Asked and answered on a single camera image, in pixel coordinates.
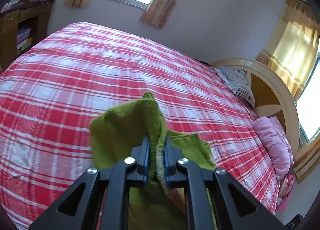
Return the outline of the beige curtain right panel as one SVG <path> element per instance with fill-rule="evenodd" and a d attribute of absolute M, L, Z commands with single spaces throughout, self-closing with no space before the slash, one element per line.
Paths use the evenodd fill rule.
<path fill-rule="evenodd" d="M 140 21 L 158 29 L 163 29 L 177 2 L 178 0 L 151 0 Z"/>

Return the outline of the pink folded blanket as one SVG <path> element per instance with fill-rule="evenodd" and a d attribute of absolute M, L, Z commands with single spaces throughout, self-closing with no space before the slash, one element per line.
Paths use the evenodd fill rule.
<path fill-rule="evenodd" d="M 258 118 L 253 123 L 253 129 L 271 159 L 279 184 L 276 211 L 284 211 L 295 181 L 291 145 L 275 116 Z"/>

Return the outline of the green knitted sweater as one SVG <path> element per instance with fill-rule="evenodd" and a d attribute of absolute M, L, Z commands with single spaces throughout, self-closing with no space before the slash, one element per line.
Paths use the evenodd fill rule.
<path fill-rule="evenodd" d="M 214 170 L 210 145 L 197 134 L 187 135 L 167 129 L 165 118 L 151 92 L 141 99 L 109 108 L 89 126 L 93 163 L 99 169 L 114 166 L 140 146 L 149 135 L 150 163 L 148 184 L 131 188 L 129 195 L 129 229 L 187 229 L 183 189 L 165 186 L 161 158 L 166 136 L 184 157 L 201 168 Z"/>

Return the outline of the striped grey pillow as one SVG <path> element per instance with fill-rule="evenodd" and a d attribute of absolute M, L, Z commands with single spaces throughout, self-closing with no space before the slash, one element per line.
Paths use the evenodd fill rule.
<path fill-rule="evenodd" d="M 248 84 L 246 73 L 243 68 L 234 66 L 218 66 L 214 70 L 225 82 L 231 92 L 244 104 L 255 107 L 255 98 L 251 87 Z"/>

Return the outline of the brown wooden desk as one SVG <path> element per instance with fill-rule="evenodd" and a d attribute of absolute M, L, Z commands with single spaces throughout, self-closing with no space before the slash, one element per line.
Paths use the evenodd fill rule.
<path fill-rule="evenodd" d="M 18 2 L 1 13 L 1 71 L 47 36 L 55 0 Z"/>

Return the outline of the yellow curtain by headboard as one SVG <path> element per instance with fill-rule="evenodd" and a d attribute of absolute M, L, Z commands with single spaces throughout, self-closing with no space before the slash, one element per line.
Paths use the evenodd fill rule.
<path fill-rule="evenodd" d="M 298 100 L 315 67 L 318 45 L 319 19 L 311 7 L 301 0 L 286 0 L 256 60 L 274 71 Z"/>

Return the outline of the red white plaid bedspread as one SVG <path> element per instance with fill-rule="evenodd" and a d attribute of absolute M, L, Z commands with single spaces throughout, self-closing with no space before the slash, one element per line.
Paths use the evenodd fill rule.
<path fill-rule="evenodd" d="M 19 229 L 90 165 L 89 123 L 152 92 L 170 130 L 198 134 L 271 213 L 279 184 L 256 114 L 214 69 L 149 39 L 78 22 L 1 74 L 1 205 Z"/>

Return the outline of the cream wooden headboard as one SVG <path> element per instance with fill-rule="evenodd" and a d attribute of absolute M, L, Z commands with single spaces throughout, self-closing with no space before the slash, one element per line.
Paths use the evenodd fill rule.
<path fill-rule="evenodd" d="M 298 156 L 299 120 L 296 103 L 281 78 L 267 66 L 255 60 L 231 58 L 210 64 L 212 67 L 240 67 L 254 94 L 254 112 L 258 117 L 276 116 L 291 145 L 294 158 Z"/>

